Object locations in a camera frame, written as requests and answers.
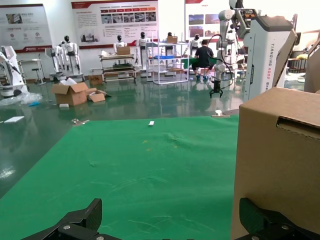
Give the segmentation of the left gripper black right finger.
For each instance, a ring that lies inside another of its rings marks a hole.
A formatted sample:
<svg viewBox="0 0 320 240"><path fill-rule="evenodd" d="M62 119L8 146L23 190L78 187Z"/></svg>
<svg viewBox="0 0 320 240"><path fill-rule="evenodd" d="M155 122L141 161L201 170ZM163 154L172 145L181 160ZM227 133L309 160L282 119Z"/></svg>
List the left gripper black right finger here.
<svg viewBox="0 0 320 240"><path fill-rule="evenodd" d="M255 205L249 198L239 201L239 220L247 231L236 240L319 240L318 233L301 228L278 211Z"/></svg>

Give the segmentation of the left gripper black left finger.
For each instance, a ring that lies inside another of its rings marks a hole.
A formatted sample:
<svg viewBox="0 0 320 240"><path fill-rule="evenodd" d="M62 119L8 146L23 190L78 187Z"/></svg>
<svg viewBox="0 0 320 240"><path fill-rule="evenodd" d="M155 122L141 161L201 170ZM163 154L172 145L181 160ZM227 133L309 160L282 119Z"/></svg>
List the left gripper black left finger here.
<svg viewBox="0 0 320 240"><path fill-rule="evenodd" d="M99 233L103 202L95 198L86 208L70 211L55 225L27 236L26 240L114 240L114 236Z"/></svg>

